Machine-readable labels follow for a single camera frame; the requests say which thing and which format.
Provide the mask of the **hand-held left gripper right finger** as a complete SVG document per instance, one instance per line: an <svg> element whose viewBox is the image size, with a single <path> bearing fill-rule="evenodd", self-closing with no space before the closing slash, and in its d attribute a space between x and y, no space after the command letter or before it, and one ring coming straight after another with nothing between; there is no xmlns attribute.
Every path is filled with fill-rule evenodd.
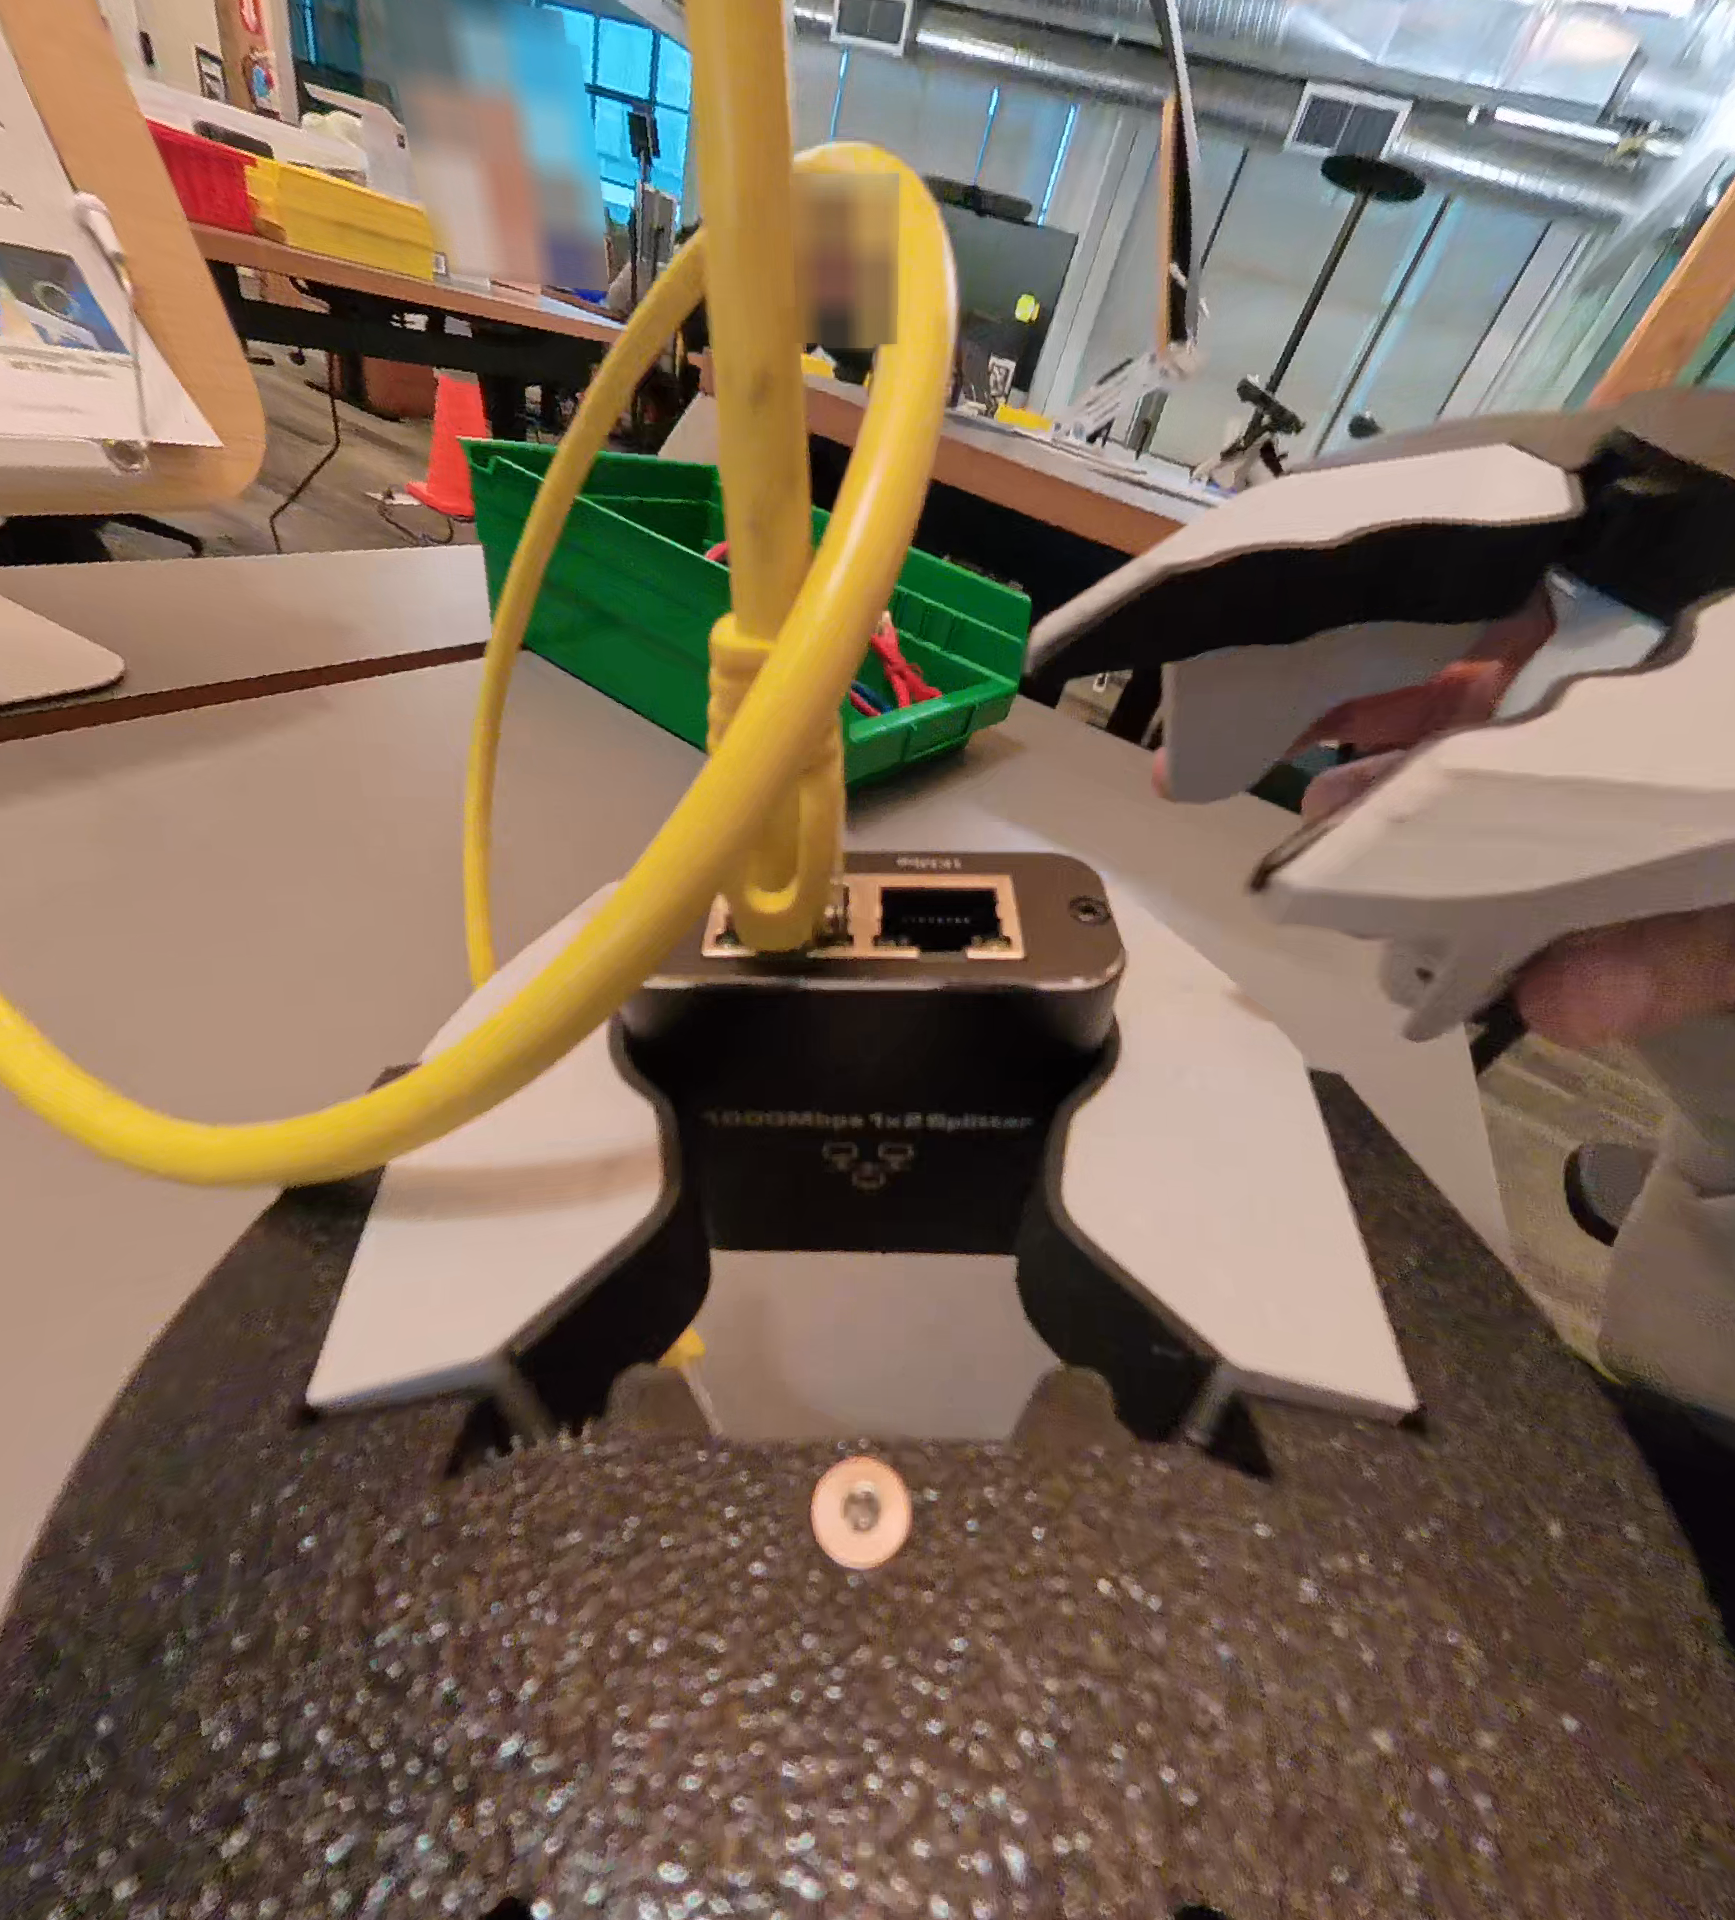
<svg viewBox="0 0 1735 1920"><path fill-rule="evenodd" d="M1044 1211L1107 1285L1234 1399L1407 1423L1417 1394L1300 1053L1135 897L1114 1031L1048 1130Z"/></svg>

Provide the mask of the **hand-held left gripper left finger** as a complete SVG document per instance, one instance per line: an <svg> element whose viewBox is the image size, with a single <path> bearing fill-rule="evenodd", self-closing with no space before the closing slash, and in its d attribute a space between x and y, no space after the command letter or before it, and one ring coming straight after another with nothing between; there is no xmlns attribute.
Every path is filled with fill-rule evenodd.
<svg viewBox="0 0 1735 1920"><path fill-rule="evenodd" d="M694 1329L706 1286L672 1103L602 1017L384 1167L301 1404L331 1420L465 1399L509 1433L579 1433Z"/></svg>

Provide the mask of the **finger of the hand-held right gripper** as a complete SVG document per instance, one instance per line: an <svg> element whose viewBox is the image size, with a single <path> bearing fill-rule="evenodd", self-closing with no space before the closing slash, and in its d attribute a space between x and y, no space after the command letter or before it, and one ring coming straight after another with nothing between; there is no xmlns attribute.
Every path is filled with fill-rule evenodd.
<svg viewBox="0 0 1735 1920"><path fill-rule="evenodd" d="M1735 880L1735 596L1661 666L1584 676L1402 758L1249 880L1266 917L1373 942L1544 942L1656 873Z"/></svg>
<svg viewBox="0 0 1735 1920"><path fill-rule="evenodd" d="M1509 444L1297 473L1048 612L1022 672L1081 679L1353 626L1490 624L1532 597L1581 519L1576 475Z"/></svg>

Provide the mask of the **black ethernet splitter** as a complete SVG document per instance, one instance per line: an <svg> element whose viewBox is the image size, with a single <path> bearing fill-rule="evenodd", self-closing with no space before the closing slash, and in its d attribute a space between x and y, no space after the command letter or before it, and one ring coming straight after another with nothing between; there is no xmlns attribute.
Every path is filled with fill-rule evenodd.
<svg viewBox="0 0 1735 1920"><path fill-rule="evenodd" d="M714 903L618 1043L709 1252L999 1261L1107 1054L1121 969L1070 854L870 850L808 949L761 953Z"/></svg>

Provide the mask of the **green plastic bin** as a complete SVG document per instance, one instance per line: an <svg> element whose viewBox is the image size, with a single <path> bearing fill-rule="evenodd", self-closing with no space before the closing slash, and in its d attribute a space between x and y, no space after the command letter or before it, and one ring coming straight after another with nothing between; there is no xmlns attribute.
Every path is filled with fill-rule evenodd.
<svg viewBox="0 0 1735 1920"><path fill-rule="evenodd" d="M523 646L641 723L706 745L709 631L733 604L717 469L602 449L574 500ZM1006 723L1020 689L1031 604L957 562L907 553L889 591L907 669L931 699L893 693L879 656L841 703L844 782L871 789L961 754Z"/></svg>

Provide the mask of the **slanted board on white arm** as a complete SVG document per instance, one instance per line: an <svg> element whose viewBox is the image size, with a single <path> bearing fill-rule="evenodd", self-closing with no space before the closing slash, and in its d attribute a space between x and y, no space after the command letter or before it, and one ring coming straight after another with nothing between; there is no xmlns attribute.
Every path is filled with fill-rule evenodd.
<svg viewBox="0 0 1735 1920"><path fill-rule="evenodd" d="M1190 86L1190 54L1183 42L1183 9L1150 4L1160 54L1169 59L1173 98L1164 108L1160 159L1160 322L1153 350L1114 364L1067 412L1062 433L1073 444L1131 444L1148 400L1164 400L1198 371L1198 132Z"/></svg>

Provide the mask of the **person's right hand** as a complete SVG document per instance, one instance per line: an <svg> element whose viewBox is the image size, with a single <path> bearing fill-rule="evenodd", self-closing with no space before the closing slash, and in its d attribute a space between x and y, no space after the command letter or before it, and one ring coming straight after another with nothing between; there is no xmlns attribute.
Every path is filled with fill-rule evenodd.
<svg viewBox="0 0 1735 1920"><path fill-rule="evenodd" d="M1553 633L1553 603L1539 596L1420 687L1357 696L1320 713L1284 758L1340 745L1349 762L1312 778L1300 812L1325 815L1374 785L1414 744L1486 723ZM1516 973L1514 1003L1528 1031L1573 1048L1727 1012L1735 1011L1735 903L1556 942Z"/></svg>

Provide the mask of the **black device on white stand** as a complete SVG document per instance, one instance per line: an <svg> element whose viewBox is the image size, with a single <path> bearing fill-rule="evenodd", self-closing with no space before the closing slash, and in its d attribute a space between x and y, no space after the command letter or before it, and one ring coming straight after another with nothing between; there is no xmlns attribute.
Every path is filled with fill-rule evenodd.
<svg viewBox="0 0 1735 1920"><path fill-rule="evenodd" d="M1249 417L1239 438L1224 447L1219 461L1228 469L1224 487L1230 492L1244 492L1284 475L1286 444L1305 433L1305 419L1297 419L1256 376L1242 376L1234 384L1234 397L1249 407Z"/></svg>

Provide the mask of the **slanted wooden beam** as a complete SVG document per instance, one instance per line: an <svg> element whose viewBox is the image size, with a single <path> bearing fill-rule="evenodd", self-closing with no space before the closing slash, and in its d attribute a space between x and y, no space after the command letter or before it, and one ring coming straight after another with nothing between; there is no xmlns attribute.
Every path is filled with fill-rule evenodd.
<svg viewBox="0 0 1735 1920"><path fill-rule="evenodd" d="M1587 407L1672 388L1735 297L1735 180L1629 330Z"/></svg>

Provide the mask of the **grey desk with wooden edge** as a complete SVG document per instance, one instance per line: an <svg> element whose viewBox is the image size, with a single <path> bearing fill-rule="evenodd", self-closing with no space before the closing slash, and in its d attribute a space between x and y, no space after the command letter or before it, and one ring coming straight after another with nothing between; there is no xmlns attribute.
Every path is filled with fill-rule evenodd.
<svg viewBox="0 0 1735 1920"><path fill-rule="evenodd" d="M805 439L855 447L865 419L865 388L832 376L801 376ZM717 397L704 376L696 397L660 439L660 461L717 465ZM941 488L977 497L999 510L1062 528L1119 556L1148 553L1177 526L1218 507L1190 492L1142 487L1131 469L1114 469L1081 453L1073 444L997 425L974 417L946 412L929 479Z"/></svg>
<svg viewBox="0 0 1735 1920"><path fill-rule="evenodd" d="M473 376L491 439L505 444L526 438L531 390L577 397L618 336L614 322L567 301L392 274L199 223L191 231L246 350Z"/></svg>

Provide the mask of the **black monitor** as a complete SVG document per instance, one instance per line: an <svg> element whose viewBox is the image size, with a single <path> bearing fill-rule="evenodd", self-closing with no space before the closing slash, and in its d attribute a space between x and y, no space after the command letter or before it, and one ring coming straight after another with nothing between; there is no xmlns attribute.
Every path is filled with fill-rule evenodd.
<svg viewBox="0 0 1735 1920"><path fill-rule="evenodd" d="M1075 236L964 203L938 203L938 216L954 245L961 325L974 328L987 352L1014 364L1014 390L1026 396Z"/></svg>

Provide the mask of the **orange traffic cone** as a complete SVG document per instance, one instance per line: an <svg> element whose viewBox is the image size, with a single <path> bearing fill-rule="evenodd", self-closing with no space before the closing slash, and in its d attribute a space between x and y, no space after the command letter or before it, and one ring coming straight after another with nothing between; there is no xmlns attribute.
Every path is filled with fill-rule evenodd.
<svg viewBox="0 0 1735 1920"><path fill-rule="evenodd" d="M482 444L485 438L487 419L478 380L465 373L437 373L426 473L422 479L409 481L405 497L446 522L472 522L469 444Z"/></svg>

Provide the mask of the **wooden sheet stand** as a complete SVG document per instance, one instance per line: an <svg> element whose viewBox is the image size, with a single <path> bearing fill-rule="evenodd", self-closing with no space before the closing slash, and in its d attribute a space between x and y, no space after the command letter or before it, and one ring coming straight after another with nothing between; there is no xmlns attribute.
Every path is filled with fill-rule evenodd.
<svg viewBox="0 0 1735 1920"><path fill-rule="evenodd" d="M0 439L0 519L198 510L241 492L263 417L238 337L168 185L127 65L93 4L0 4L0 29L76 192L106 203L133 313L216 447Z"/></svg>

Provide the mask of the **yellow plastic bin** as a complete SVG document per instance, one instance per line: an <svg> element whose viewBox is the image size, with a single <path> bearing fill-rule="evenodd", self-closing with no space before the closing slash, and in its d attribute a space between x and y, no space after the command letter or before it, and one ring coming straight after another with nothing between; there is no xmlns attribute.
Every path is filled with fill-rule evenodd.
<svg viewBox="0 0 1735 1920"><path fill-rule="evenodd" d="M437 231L414 200L277 159L251 159L246 193L258 231L273 242L384 274L438 274Z"/></svg>

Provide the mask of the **red plastic bin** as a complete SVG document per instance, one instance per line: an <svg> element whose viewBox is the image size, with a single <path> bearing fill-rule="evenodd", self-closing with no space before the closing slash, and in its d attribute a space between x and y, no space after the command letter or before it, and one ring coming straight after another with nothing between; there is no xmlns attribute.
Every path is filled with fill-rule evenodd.
<svg viewBox="0 0 1735 1920"><path fill-rule="evenodd" d="M216 139L148 120L148 133L168 173L177 200L192 224L252 236L251 173L258 156Z"/></svg>

